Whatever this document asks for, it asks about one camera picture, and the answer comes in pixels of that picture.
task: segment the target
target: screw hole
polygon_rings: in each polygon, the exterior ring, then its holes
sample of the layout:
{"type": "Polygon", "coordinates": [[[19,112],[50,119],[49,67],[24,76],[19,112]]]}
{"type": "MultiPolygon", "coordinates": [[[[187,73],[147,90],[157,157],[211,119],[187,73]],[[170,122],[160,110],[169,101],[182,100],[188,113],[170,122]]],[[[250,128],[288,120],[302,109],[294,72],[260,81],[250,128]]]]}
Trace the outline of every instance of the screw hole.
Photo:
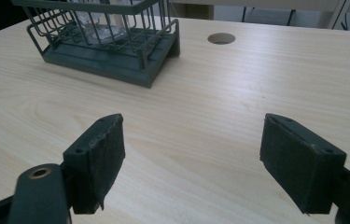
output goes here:
{"type": "Polygon", "coordinates": [[[37,169],[37,170],[31,172],[29,174],[29,178],[31,178],[31,179],[42,178],[46,175],[49,175],[50,172],[51,172],[51,169],[49,167],[43,167],[43,168],[40,168],[40,169],[37,169]]]}

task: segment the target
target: metal wire rack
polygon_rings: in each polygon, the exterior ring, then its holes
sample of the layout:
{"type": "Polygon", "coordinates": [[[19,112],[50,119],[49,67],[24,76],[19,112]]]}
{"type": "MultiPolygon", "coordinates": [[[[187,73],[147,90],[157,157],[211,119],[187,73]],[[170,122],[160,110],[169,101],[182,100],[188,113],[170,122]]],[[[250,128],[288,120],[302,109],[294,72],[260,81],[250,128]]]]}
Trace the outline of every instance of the metal wire rack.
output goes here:
{"type": "Polygon", "coordinates": [[[47,63],[150,88],[164,59],[180,54],[167,0],[11,1],[28,15],[27,32],[47,63]]]}

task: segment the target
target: wire basket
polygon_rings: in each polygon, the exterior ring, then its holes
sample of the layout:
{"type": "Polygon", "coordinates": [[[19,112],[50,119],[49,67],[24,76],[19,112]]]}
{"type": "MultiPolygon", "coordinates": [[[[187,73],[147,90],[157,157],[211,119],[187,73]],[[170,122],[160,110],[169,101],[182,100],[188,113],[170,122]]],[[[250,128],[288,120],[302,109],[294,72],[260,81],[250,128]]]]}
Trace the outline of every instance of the wire basket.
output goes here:
{"type": "Polygon", "coordinates": [[[27,32],[46,63],[150,88],[164,59],[180,54],[167,0],[11,1],[28,15],[27,32]],[[47,39],[44,48],[37,35],[47,39]]]}

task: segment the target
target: wooden table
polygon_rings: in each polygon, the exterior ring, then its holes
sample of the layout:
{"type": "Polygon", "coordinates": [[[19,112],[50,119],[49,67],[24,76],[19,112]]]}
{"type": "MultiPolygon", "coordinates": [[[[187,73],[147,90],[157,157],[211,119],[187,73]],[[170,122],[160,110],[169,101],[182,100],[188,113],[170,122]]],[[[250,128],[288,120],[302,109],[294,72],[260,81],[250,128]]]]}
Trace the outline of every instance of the wooden table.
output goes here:
{"type": "Polygon", "coordinates": [[[0,31],[0,200],[121,113],[127,157],[105,210],[74,223],[333,223],[335,208],[301,214],[259,146],[276,113],[346,151],[350,168],[350,32],[181,20],[180,57],[145,89],[44,63],[26,24],[0,31]],[[218,32],[235,42],[209,43],[218,32]]]}

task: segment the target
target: light wood tabletop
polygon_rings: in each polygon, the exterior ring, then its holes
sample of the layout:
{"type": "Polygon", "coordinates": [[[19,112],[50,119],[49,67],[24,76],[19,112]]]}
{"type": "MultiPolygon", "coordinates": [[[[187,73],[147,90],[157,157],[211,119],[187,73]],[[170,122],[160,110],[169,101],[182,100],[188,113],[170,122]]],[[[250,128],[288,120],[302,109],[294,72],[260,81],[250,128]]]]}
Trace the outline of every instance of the light wood tabletop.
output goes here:
{"type": "Polygon", "coordinates": [[[105,210],[74,223],[334,223],[303,215],[259,160],[264,116],[292,118],[350,168],[350,32],[180,20],[181,54],[146,89],[44,63],[22,22],[0,31],[0,200],[98,118],[124,117],[105,210]],[[207,37],[230,33],[214,45],[207,37]]]}

